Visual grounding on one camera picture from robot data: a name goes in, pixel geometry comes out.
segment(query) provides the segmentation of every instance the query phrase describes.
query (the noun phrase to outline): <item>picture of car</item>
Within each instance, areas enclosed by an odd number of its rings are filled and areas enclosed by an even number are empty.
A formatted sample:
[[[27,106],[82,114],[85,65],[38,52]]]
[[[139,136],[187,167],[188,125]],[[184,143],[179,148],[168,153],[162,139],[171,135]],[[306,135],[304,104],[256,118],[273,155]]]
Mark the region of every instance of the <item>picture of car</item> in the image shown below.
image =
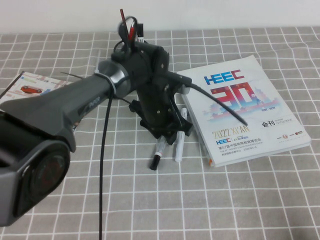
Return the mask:
[[[25,94],[40,94],[42,93],[42,89],[35,88],[33,86],[23,86],[21,87],[21,91]]]

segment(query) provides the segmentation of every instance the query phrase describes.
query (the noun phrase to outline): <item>table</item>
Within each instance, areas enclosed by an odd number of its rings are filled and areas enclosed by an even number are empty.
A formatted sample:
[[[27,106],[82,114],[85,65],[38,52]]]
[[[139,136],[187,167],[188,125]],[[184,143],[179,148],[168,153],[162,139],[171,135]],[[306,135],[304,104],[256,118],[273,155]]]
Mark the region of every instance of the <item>table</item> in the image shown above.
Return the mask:
[[[181,164],[168,147],[149,170],[156,140],[125,102],[112,103],[105,145],[103,222],[107,240],[313,240],[320,234],[320,27],[149,31],[170,53],[170,71],[254,55],[312,138],[311,146],[210,168],[198,138]],[[110,57],[113,32],[0,36],[0,92],[22,70],[76,81]],[[126,97],[137,99],[135,92]],[[181,108],[181,96],[176,96]],[[107,102],[77,127],[63,183],[0,240],[98,239],[98,175]]]

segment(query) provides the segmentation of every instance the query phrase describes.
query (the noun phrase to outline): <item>pen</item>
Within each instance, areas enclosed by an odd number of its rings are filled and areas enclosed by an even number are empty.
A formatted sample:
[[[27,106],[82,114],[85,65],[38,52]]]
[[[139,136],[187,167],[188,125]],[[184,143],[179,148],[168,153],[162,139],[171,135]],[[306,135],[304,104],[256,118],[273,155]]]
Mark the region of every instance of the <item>pen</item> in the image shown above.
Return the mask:
[[[181,116],[184,118],[184,119],[187,119],[187,115],[188,115],[188,110],[183,107],[181,109]],[[177,163],[180,163],[181,160],[182,160],[182,153],[183,153],[183,150],[184,150],[184,144],[185,144],[185,132],[184,131],[179,131],[178,132],[178,136],[177,136],[177,145],[176,145],[176,150],[175,150],[175,161]]]
[[[127,23],[126,23],[126,18],[125,18],[125,14],[124,14],[124,10],[121,8],[120,9],[120,14],[121,14],[121,18],[122,18],[122,23],[124,25],[125,31],[126,31],[126,35],[129,38],[129,33],[128,33],[128,28],[127,28]]]
[[[138,37],[138,42],[140,43],[144,43],[144,24],[143,23],[138,23],[137,24],[137,30],[136,30],[136,34]]]
[[[156,152],[154,154],[150,169],[151,170],[157,170],[160,158],[162,157],[164,150],[166,148],[167,142],[164,136],[161,136],[158,140],[158,143],[156,145]]]
[[[135,22],[133,21],[129,32],[129,41],[134,41]]]

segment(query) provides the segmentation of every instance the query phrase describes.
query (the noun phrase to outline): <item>magazine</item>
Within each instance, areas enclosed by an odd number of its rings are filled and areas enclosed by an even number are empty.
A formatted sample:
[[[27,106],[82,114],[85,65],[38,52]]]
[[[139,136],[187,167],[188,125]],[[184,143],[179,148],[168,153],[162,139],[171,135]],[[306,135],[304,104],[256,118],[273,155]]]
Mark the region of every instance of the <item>magazine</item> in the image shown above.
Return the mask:
[[[305,147],[311,138],[252,55],[178,72],[233,109],[248,125],[194,89],[182,98],[211,166]]]

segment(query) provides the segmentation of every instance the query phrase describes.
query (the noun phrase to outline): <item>plaid fabric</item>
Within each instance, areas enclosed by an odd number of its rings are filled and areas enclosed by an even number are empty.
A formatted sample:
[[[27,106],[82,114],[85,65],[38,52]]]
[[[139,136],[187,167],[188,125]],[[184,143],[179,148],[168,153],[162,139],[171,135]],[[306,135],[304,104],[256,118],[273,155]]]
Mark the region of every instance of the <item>plaid fabric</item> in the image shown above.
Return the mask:
[[[181,164],[168,147],[149,170],[156,140],[127,104],[115,100],[104,163],[104,239],[214,240],[319,238],[320,27],[151,31],[170,53],[171,71],[254,54],[312,138],[311,146],[210,168],[195,133]],[[22,70],[60,80],[82,77],[110,57],[116,33],[0,35],[0,92]],[[136,93],[126,97],[137,99]],[[181,96],[176,102],[184,106]],[[77,151],[63,183],[10,227],[1,240],[98,239],[99,159],[107,102],[77,127]]]

